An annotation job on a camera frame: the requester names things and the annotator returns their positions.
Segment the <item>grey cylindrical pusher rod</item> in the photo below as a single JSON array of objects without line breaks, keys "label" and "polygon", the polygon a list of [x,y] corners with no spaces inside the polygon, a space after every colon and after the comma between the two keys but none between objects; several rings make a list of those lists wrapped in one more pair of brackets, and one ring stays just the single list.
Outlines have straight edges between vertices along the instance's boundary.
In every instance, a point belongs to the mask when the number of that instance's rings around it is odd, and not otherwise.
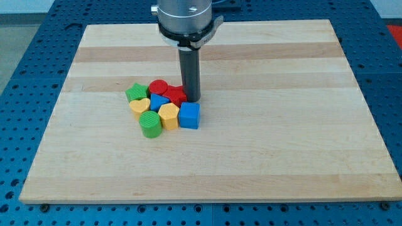
[{"label": "grey cylindrical pusher rod", "polygon": [[200,65],[198,50],[179,50],[180,71],[183,91],[188,102],[200,100]]}]

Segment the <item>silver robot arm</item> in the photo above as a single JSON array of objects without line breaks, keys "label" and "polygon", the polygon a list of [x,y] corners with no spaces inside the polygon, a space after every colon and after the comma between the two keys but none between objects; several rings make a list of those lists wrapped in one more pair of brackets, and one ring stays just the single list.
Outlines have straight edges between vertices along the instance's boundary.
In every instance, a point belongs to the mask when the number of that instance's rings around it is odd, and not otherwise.
[{"label": "silver robot arm", "polygon": [[158,0],[151,6],[162,39],[178,49],[183,91],[189,102],[200,100],[199,49],[215,35],[224,17],[212,14],[212,0]]}]

